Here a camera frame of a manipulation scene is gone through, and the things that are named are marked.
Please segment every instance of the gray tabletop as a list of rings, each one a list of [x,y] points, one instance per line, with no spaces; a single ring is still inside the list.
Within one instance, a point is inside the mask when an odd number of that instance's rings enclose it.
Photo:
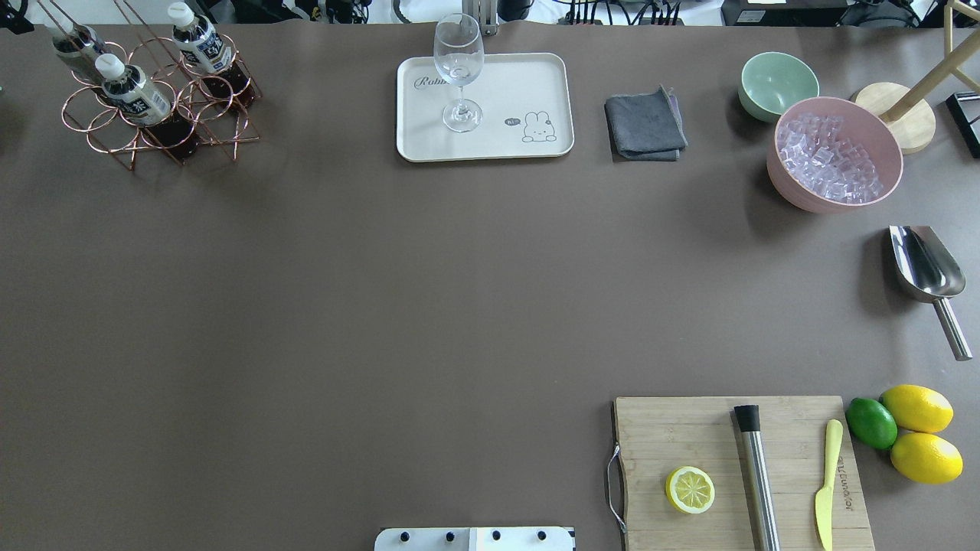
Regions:
[[[953,402],[966,467],[918,485],[857,446],[875,541],[976,548],[980,364],[954,361],[884,240],[932,225],[980,276],[977,164],[939,105],[962,86],[930,94],[937,135],[899,189],[836,216],[776,194],[771,126],[735,94],[769,49],[826,95],[912,84],[940,31],[506,25],[488,52],[566,62],[573,149],[414,165],[395,71],[432,29],[225,28],[267,95],[263,141],[134,174],[61,126],[74,87],[44,33],[0,34],[0,547],[355,550],[383,526],[562,525],[614,550],[616,396],[912,382]],[[661,83],[690,147],[621,162],[604,100]],[[980,347],[980,293],[954,306]]]

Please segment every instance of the gray cloth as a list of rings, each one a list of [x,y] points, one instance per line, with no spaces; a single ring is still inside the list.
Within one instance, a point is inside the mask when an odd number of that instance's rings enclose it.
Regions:
[[[677,161],[687,147],[677,99],[663,86],[652,94],[611,97],[606,118],[616,151],[630,161]]]

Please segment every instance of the wine glass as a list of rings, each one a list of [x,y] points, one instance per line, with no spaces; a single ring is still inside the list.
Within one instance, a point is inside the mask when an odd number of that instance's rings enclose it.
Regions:
[[[460,98],[442,110],[442,122],[453,132],[469,132],[480,125],[483,110],[464,99],[463,87],[483,69],[483,37],[480,23],[467,14],[450,14],[435,26],[435,68],[446,82],[460,88]]]

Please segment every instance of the yellow knife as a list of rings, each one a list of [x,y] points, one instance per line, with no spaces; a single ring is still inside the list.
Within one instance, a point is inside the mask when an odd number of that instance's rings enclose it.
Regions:
[[[823,487],[817,490],[814,505],[816,509],[816,531],[820,543],[827,551],[834,549],[834,537],[830,531],[830,518],[834,505],[834,479],[837,474],[837,458],[841,455],[841,438],[844,426],[836,419],[827,422],[827,441],[823,444]]]

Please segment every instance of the lemon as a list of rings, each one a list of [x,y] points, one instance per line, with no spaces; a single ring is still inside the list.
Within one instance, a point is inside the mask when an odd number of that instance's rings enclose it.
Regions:
[[[697,515],[714,503],[714,483],[697,467],[680,467],[667,477],[667,501],[678,511]]]
[[[953,420],[953,406],[939,392],[925,386],[900,384],[881,395],[881,403],[902,428],[939,432]]]
[[[876,450],[887,450],[895,443],[899,428],[885,406],[870,398],[851,400],[845,413],[851,433]]]
[[[935,434],[910,432],[892,446],[892,465],[924,484],[943,484],[963,472],[963,458],[950,442]]]

